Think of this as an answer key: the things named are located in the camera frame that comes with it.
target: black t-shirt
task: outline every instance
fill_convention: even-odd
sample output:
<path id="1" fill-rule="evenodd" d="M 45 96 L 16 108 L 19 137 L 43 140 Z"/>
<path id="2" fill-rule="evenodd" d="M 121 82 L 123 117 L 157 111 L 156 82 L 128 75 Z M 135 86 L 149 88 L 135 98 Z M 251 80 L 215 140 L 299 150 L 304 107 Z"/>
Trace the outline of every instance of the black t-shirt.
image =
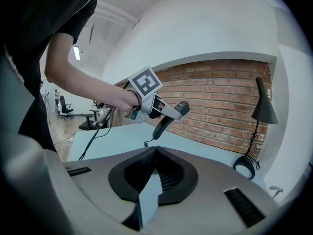
<path id="1" fill-rule="evenodd" d="M 19 4 L 9 13 L 4 40 L 25 87 L 35 97 L 19 133 L 35 139 L 44 149 L 55 151 L 40 95 L 39 60 L 56 32 L 73 36 L 73 44 L 76 43 L 97 0 L 22 0 Z"/>

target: ceiling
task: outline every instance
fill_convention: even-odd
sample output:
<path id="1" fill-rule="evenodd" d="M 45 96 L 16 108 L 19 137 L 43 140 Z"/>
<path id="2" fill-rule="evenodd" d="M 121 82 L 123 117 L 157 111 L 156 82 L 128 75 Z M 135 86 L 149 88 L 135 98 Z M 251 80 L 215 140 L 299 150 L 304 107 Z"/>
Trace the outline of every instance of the ceiling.
<path id="1" fill-rule="evenodd" d="M 83 28 L 76 46 L 81 60 L 74 51 L 69 61 L 77 68 L 95 77 L 101 77 L 104 63 L 122 36 L 131 30 L 143 13 L 160 0 L 98 0 L 95 13 Z M 45 53 L 41 59 L 44 74 Z"/>

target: brick wall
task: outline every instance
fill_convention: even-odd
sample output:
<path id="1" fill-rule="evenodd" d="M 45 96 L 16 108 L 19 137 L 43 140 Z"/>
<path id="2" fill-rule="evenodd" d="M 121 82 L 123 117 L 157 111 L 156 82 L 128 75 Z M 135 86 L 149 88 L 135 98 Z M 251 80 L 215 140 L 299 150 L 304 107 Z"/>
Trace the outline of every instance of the brick wall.
<path id="1" fill-rule="evenodd" d="M 163 83 L 159 95 L 175 107 L 187 101 L 190 112 L 174 121 L 168 131 L 180 136 L 239 153 L 249 146 L 256 121 L 251 114 L 258 102 L 255 78 L 263 79 L 271 99 L 267 63 L 249 60 L 194 62 L 156 72 Z M 159 119 L 147 123 L 157 125 Z M 258 156 L 267 132 L 260 123 L 251 155 Z"/>

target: black desk lamp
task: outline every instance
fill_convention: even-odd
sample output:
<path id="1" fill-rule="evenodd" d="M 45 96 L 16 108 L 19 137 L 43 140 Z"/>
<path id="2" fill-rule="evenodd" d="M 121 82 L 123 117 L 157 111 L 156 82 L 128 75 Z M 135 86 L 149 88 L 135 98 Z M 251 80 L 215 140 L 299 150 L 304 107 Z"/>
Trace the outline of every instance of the black desk lamp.
<path id="1" fill-rule="evenodd" d="M 255 131 L 251 134 L 250 137 L 250 145 L 248 150 L 246 151 L 245 154 L 243 154 L 241 157 L 239 157 L 236 162 L 233 165 L 233 168 L 236 169 L 237 165 L 242 165 L 246 168 L 248 168 L 252 174 L 252 176 L 249 179 L 253 179 L 255 176 L 255 171 L 253 167 L 253 161 L 255 161 L 254 158 L 249 156 L 249 153 L 251 151 L 252 145 L 254 144 L 254 139 L 257 137 L 257 129 L 259 126 L 259 121 L 264 122 L 264 123 L 269 123 L 269 124 L 278 124 L 276 114 L 274 112 L 274 109 L 267 97 L 267 93 L 264 88 L 264 84 L 262 81 L 262 78 L 257 77 L 255 79 L 256 84 L 258 86 L 258 91 L 259 91 L 259 101 L 255 107 L 255 110 L 252 114 L 252 118 L 257 120 L 256 122 L 256 127 Z M 260 169 L 259 162 L 255 161 L 256 163 L 256 169 Z"/>

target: white table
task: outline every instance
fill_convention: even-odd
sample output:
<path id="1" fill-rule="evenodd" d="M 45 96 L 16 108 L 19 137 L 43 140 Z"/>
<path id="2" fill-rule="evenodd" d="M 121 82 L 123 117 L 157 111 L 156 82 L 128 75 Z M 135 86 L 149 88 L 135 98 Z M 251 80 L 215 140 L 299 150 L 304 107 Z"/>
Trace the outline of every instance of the white table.
<path id="1" fill-rule="evenodd" d="M 143 148 L 143 142 L 151 140 L 154 129 L 154 126 L 147 123 L 113 127 L 106 136 L 95 139 L 92 142 L 84 157 L 84 160 L 112 156 Z M 107 133 L 107 131 L 108 129 L 101 129 L 97 136 L 104 135 Z M 79 159 L 94 133 L 95 130 L 76 133 L 68 161 L 76 161 Z M 232 167 L 236 159 L 241 156 L 239 153 L 226 151 L 220 148 L 189 140 L 168 131 L 164 131 L 158 140 L 153 140 L 148 143 L 148 145 L 159 145 L 181 150 L 200 157 L 219 161 L 230 167 Z M 259 171 L 255 171 L 255 177 L 253 178 L 252 182 L 267 192 L 265 183 L 263 181 L 263 176 Z"/>

